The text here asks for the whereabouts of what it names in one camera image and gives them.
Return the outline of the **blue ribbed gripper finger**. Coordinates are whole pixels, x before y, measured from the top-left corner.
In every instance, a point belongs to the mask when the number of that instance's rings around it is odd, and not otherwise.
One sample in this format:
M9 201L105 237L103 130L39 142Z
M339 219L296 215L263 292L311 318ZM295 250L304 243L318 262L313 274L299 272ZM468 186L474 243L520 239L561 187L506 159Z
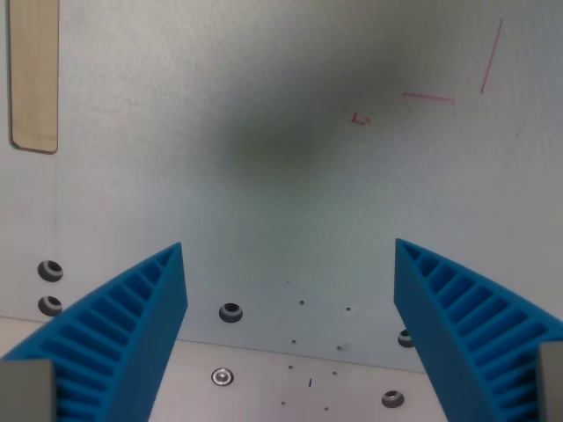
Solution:
M449 421L538 421L537 352L562 322L474 271L398 239L394 303Z
M60 421L146 421L187 310L175 243L90 292L5 360L49 360Z

